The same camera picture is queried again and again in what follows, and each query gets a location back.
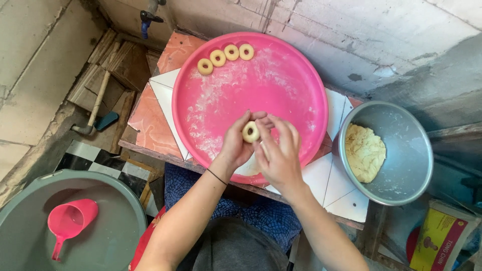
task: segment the faucet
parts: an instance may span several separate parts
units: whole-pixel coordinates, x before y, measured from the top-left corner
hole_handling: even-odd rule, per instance
[[[156,23],[163,23],[164,20],[156,16],[157,7],[159,5],[164,6],[166,4],[166,0],[149,0],[149,5],[147,6],[147,11],[141,11],[141,33],[142,38],[147,39],[147,29],[150,26],[152,21]]]

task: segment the checkered tile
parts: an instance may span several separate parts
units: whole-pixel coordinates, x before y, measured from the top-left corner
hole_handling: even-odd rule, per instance
[[[61,169],[96,171],[126,184],[137,197],[146,186],[149,171],[121,160],[119,155],[73,140],[60,160]]]

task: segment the pink plastic tray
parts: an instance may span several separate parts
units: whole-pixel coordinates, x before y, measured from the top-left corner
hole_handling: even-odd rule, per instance
[[[249,43],[254,57],[227,60],[203,76],[197,62],[229,44]],[[328,125],[328,102],[313,65],[293,46],[275,37],[238,32],[220,36],[197,49],[184,63],[174,84],[173,118],[192,156],[208,167],[221,150],[227,128],[248,108],[290,121],[302,138],[301,165],[320,148]],[[272,131],[278,137],[276,129]],[[234,175],[235,182],[267,183],[261,174]]]

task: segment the cardboard box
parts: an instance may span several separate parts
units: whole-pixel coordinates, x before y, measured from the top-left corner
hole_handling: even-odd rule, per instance
[[[481,218],[468,206],[430,200],[410,268],[418,271],[450,271],[469,234]]]

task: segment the hand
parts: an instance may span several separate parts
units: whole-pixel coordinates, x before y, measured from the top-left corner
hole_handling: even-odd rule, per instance
[[[255,121],[266,147],[269,161],[258,142],[253,142],[256,160],[266,180],[288,199],[289,193],[305,185],[301,177],[301,165],[298,157],[301,138],[296,128],[278,117],[268,115],[280,134],[277,145],[270,132],[260,121]]]
[[[248,109],[224,134],[223,146],[218,157],[227,163],[232,172],[246,163],[254,152],[253,145],[243,140],[242,129],[248,121],[257,120],[259,123],[257,126],[263,126],[269,133],[269,129],[273,128],[274,124],[267,118],[267,115],[264,111],[251,113]]]

